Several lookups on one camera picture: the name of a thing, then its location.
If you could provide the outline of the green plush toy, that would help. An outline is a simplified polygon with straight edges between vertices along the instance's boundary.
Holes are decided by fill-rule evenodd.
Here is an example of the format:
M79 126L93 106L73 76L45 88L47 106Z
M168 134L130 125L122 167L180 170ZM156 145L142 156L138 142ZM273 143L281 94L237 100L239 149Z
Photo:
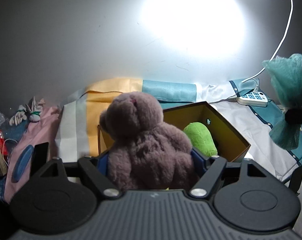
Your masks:
M197 148L203 155L208 157L218 155L211 133L201 122L188 124L183 132L190 139L192 146Z

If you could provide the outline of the teal mesh bath sponge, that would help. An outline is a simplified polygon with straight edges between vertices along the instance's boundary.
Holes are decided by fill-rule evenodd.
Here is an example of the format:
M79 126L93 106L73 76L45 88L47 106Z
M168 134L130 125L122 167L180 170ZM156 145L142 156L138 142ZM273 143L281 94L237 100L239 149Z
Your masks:
M302 106L302 54L293 54L289 58L275 57L263 61L262 66L271 77L280 104L286 112ZM294 150L299 145L300 125L288 124L282 114L269 135L273 142L284 150Z

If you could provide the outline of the brown plush teddy bear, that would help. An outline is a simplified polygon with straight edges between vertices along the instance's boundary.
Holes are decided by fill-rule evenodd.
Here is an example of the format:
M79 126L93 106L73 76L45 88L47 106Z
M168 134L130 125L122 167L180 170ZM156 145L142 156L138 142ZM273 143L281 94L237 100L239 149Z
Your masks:
M163 120L154 96L123 93L101 113L99 124L114 140L109 179L120 190L188 191L197 181L187 135Z

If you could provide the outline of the black cardboard shoe box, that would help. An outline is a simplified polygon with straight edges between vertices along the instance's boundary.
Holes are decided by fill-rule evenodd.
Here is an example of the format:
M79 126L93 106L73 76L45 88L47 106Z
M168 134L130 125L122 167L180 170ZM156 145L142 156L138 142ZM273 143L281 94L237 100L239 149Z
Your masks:
M211 133L218 151L218 156L230 162L239 160L250 147L248 141L207 102L191 103L170 108L166 111L163 110L163 120L181 131L192 122L201 122ZM101 148L102 145L105 144L105 138L101 134L107 132L102 129L99 121L97 130L97 149L98 155L101 155L105 152L105 150Z

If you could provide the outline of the white power strip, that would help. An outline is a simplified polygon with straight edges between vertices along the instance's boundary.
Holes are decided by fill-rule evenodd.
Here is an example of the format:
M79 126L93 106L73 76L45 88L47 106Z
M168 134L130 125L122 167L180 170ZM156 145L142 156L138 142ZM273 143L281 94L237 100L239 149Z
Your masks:
M246 106L267 107L268 99L261 91L251 91L243 96L236 98L237 102Z

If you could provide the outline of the black smartphone on pillow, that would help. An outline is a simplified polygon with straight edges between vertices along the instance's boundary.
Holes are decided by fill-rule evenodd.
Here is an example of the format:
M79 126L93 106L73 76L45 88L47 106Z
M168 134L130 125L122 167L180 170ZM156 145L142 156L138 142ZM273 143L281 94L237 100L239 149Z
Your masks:
M33 177L47 162L49 143L37 144L31 157L30 178Z

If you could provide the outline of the pink patterned pillow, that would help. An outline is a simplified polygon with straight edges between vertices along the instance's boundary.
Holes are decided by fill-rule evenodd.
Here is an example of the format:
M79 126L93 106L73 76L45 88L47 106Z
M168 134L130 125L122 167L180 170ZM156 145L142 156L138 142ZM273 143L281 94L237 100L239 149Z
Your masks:
M60 110L57 107L44 108L39 122L30 122L26 133L14 148L10 159L5 183L4 200L12 197L30 178L31 159L36 155L35 146L48 143L47 159L57 155L55 137L60 124Z

